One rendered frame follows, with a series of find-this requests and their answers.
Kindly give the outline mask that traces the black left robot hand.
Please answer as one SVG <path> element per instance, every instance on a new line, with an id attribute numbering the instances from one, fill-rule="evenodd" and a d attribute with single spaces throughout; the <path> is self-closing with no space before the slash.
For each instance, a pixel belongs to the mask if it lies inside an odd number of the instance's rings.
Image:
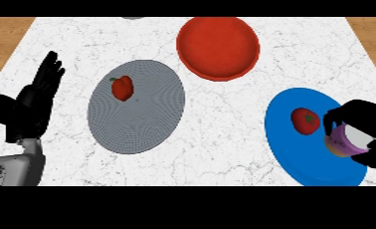
<path id="1" fill-rule="evenodd" d="M 6 126 L 6 142 L 40 138 L 47 130 L 53 98 L 61 86 L 65 69 L 58 53 L 50 51 L 40 65 L 34 81 L 18 97 L 0 95 L 0 123 Z"/>

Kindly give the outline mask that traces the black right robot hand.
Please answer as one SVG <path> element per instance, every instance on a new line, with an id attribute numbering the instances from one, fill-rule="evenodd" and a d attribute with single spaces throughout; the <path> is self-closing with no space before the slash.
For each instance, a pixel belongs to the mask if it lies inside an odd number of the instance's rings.
<path id="1" fill-rule="evenodd" d="M 351 100 L 339 108 L 329 110 L 323 116 L 326 135 L 330 135 L 333 124 L 347 123 L 373 137 L 367 147 L 370 150 L 351 156 L 360 164 L 376 169 L 376 104 L 363 100 Z"/>

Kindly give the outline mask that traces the purple can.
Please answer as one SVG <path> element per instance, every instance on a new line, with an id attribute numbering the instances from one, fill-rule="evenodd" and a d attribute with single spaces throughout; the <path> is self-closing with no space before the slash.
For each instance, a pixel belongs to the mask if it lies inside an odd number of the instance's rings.
<path id="1" fill-rule="evenodd" d="M 367 133 L 344 123 L 326 137 L 326 147 L 339 157 L 363 154 L 369 151 L 367 144 L 375 140 Z"/>

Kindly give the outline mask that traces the blue plate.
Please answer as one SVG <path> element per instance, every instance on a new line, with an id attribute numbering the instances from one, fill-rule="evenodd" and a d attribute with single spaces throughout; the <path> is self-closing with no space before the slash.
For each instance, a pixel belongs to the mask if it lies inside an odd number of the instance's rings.
<path id="1" fill-rule="evenodd" d="M 310 135 L 293 128 L 291 115 L 295 109 L 310 109 L 324 116 L 338 107 L 336 100 L 307 88 L 285 90 L 267 106 L 264 129 L 268 146 L 285 171 L 305 186 L 357 186 L 366 176 L 367 167 L 327 150 L 323 127 Z"/>

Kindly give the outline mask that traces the red bowl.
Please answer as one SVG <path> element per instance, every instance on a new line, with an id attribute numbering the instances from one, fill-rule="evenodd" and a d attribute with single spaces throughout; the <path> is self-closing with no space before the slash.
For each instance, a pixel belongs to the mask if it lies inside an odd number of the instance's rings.
<path id="1" fill-rule="evenodd" d="M 187 69 L 204 79 L 227 82 L 254 68 L 260 42 L 236 17 L 193 17 L 181 26 L 177 51 Z"/>

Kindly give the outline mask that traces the red tomato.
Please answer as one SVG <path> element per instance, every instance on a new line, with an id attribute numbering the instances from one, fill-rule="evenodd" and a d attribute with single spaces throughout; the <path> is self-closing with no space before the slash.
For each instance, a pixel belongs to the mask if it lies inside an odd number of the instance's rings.
<path id="1" fill-rule="evenodd" d="M 291 121 L 295 130 L 302 135 L 311 135 L 320 128 L 320 117 L 310 109 L 298 108 L 292 111 Z"/>

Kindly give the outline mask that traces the red bell pepper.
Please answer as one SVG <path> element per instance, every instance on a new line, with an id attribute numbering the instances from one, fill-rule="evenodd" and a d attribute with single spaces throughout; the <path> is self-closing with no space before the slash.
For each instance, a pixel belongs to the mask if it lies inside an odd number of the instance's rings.
<path id="1" fill-rule="evenodd" d="M 134 94 L 133 80 L 128 76 L 121 76 L 118 79 L 111 78 L 114 97 L 124 102 Z"/>

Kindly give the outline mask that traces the grey round placemat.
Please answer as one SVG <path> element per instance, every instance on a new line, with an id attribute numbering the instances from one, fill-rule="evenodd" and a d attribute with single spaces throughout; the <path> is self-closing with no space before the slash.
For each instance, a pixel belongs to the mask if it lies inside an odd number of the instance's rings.
<path id="1" fill-rule="evenodd" d="M 134 94 L 121 102 L 111 78 L 130 76 Z M 119 154 L 142 153 L 171 136 L 181 120 L 186 91 L 176 71 L 155 60 L 134 60 L 114 68 L 94 88 L 89 128 L 100 146 Z"/>

